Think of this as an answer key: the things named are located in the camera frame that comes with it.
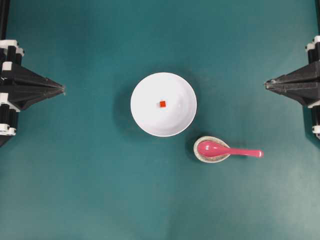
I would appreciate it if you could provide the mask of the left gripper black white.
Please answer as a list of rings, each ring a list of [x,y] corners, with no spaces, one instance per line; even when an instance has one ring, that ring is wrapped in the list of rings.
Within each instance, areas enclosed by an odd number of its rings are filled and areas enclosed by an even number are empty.
[[[21,66],[23,56],[24,50],[16,40],[0,41],[1,146],[16,135],[20,111],[65,92],[61,84]]]

